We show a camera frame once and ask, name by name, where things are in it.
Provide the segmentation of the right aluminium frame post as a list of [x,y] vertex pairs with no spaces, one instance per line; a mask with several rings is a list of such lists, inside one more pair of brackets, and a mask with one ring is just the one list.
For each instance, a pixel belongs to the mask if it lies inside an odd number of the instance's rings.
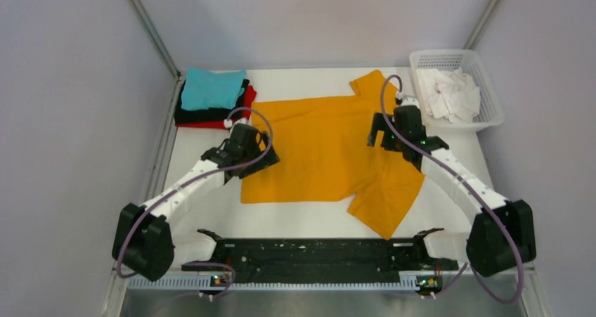
[[482,36],[488,29],[492,19],[495,17],[498,8],[504,0],[489,0],[486,7],[478,19],[474,29],[470,33],[464,49],[473,50],[480,42]]

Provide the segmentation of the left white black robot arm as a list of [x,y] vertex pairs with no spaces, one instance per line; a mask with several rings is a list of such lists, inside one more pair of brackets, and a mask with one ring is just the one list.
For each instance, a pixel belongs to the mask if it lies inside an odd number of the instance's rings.
[[273,148],[273,130],[261,131],[237,122],[228,138],[206,150],[200,159],[169,188],[140,205],[127,204],[119,213],[112,246],[117,274],[125,266],[133,274],[156,281],[170,268],[199,261],[209,270],[221,268],[225,251],[204,231],[175,232],[193,210],[192,196],[204,196],[280,161]]

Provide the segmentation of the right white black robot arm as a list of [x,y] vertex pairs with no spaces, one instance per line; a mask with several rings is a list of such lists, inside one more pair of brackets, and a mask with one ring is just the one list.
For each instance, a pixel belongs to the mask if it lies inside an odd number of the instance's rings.
[[419,107],[394,108],[388,116],[376,112],[368,136],[375,146],[398,152],[406,162],[432,180],[468,218],[467,233],[433,228],[418,233],[412,250],[414,264],[431,269],[440,259],[467,262],[481,276],[493,276],[537,255],[533,211],[523,200],[512,201],[495,192],[457,160],[447,142],[428,136]]

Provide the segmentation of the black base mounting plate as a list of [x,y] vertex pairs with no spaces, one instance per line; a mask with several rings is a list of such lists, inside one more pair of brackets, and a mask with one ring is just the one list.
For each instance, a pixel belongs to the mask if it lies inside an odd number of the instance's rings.
[[402,271],[456,271],[458,263],[432,259],[412,238],[220,240],[205,266],[183,271],[215,271],[231,266],[237,284],[397,283]]

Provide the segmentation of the left side aluminium rail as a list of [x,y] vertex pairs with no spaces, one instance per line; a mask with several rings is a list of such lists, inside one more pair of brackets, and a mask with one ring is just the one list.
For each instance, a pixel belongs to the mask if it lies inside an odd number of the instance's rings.
[[174,89],[172,91],[166,115],[163,123],[158,127],[157,145],[148,166],[148,177],[146,179],[143,192],[140,195],[140,203],[159,195],[165,188],[167,173],[171,154],[174,149],[176,138],[176,126],[174,113],[179,99],[179,93],[184,83],[183,77],[175,79]]

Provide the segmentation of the folded teal t shirt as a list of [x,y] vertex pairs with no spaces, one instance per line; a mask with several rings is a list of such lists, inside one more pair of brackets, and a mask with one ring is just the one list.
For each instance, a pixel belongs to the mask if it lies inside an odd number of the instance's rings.
[[242,94],[245,77],[245,70],[212,72],[190,67],[181,93],[181,108],[186,111],[231,109]]

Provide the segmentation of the crumpled white t shirt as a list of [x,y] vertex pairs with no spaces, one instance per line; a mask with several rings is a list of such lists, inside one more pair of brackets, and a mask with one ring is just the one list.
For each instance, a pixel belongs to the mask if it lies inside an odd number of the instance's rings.
[[433,119],[453,124],[472,123],[479,115],[481,94],[471,75],[453,71],[417,69],[425,110]]

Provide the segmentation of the left aluminium frame post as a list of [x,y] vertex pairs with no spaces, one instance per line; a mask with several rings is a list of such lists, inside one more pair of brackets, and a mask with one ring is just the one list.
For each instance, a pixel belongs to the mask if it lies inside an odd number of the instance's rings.
[[136,14],[142,28],[145,30],[149,40],[151,41],[152,45],[154,46],[155,50],[157,51],[158,56],[165,64],[168,72],[175,78],[178,79],[181,75],[180,69],[177,68],[177,65],[174,62],[171,54],[167,50],[165,43],[163,42],[155,24],[150,17],[147,9],[145,8],[142,0],[128,0],[131,4],[131,7]]

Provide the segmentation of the white plastic basket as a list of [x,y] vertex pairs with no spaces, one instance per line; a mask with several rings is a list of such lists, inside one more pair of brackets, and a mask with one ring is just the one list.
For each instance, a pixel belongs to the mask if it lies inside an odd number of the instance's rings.
[[[449,131],[478,132],[487,127],[498,126],[504,121],[504,113],[494,91],[492,81],[479,55],[472,50],[463,49],[433,49],[414,51],[410,54],[410,68],[413,86],[422,109],[422,121],[427,126]],[[480,88],[481,104],[479,115],[472,123],[453,124],[442,119],[433,119],[425,110],[420,85],[417,79],[417,69],[432,69],[453,71],[458,68],[472,76]]]

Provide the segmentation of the folded red t shirt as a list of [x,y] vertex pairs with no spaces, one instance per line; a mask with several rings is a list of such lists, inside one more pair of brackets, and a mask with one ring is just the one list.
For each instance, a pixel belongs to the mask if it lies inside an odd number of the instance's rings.
[[[248,88],[246,88],[246,96],[245,96],[245,105],[242,107],[248,107],[250,108],[252,106],[252,103],[254,102],[254,100],[257,97],[257,92],[254,90],[252,85],[249,85]],[[223,121],[217,121],[217,122],[200,122],[200,123],[194,123],[194,124],[176,124],[175,125],[177,127],[188,127],[188,128],[201,128],[201,129],[224,129],[223,126]]]

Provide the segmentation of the folded black t shirt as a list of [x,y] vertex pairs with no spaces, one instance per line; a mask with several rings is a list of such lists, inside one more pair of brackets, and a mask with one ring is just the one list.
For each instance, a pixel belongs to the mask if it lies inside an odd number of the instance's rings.
[[245,96],[247,94],[246,88],[249,87],[250,81],[248,79],[244,79],[241,85],[241,94],[235,102],[235,105],[231,108],[208,108],[206,110],[195,110],[195,111],[188,111],[182,108],[182,93],[185,89],[186,83],[183,83],[181,86],[181,90],[179,92],[179,98],[177,100],[175,112],[174,112],[174,121],[176,124],[194,124],[200,122],[217,122],[217,121],[224,121],[229,113],[236,108],[242,107],[245,105]]

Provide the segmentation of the orange t shirt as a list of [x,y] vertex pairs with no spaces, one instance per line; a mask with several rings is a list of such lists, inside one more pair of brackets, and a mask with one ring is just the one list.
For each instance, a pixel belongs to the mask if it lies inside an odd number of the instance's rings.
[[349,84],[350,96],[260,102],[253,125],[272,129],[280,160],[243,179],[240,200],[337,202],[384,239],[416,200],[424,176],[399,152],[370,147],[376,113],[395,107],[396,87],[374,70]]

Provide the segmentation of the aluminium frame post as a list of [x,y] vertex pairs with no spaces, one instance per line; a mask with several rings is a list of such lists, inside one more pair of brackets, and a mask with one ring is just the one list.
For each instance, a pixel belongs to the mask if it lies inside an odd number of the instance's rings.
[[165,64],[168,72],[175,78],[178,79],[181,75],[180,69],[177,68],[177,65],[174,62],[171,54],[167,50],[165,43],[163,42],[155,24],[150,17],[147,9],[145,8],[142,0],[128,0],[131,4],[131,7],[136,14],[142,28],[145,30],[149,40],[151,41],[152,45],[154,46],[155,50],[157,51],[158,56]]
[[488,29],[492,19],[495,17],[498,8],[504,0],[489,0],[486,7],[478,19],[474,29],[470,33],[464,49],[473,50],[480,42],[482,36]]

